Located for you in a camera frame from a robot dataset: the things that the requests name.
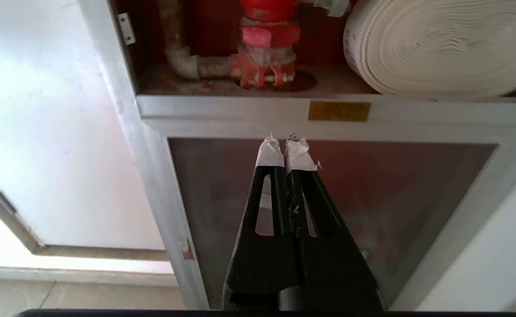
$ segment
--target metal pipe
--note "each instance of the metal pipe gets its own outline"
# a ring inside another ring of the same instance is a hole
[[[230,57],[191,55],[183,32],[182,0],[159,0],[165,54],[172,70],[183,78],[201,80],[230,77]]]

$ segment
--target yellow label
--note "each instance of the yellow label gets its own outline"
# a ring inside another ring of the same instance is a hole
[[[367,122],[369,102],[320,102],[311,101],[308,119],[312,121]]]

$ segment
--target floor tile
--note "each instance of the floor tile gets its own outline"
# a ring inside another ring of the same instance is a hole
[[[0,317],[39,308],[53,285],[48,281],[0,280]]]
[[[185,309],[179,288],[58,282],[44,309]]]

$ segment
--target white wall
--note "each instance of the white wall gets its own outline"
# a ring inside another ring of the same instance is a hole
[[[516,309],[516,186],[418,309]]]
[[[46,244],[163,249],[75,0],[0,0],[0,190]]]
[[[0,266],[33,269],[84,269],[129,273],[173,274],[168,261],[88,259],[32,255],[0,220]]]

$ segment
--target white fire hose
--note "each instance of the white fire hose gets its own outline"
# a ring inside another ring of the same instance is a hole
[[[516,89],[516,0],[360,0],[344,50],[382,94],[500,96]]]

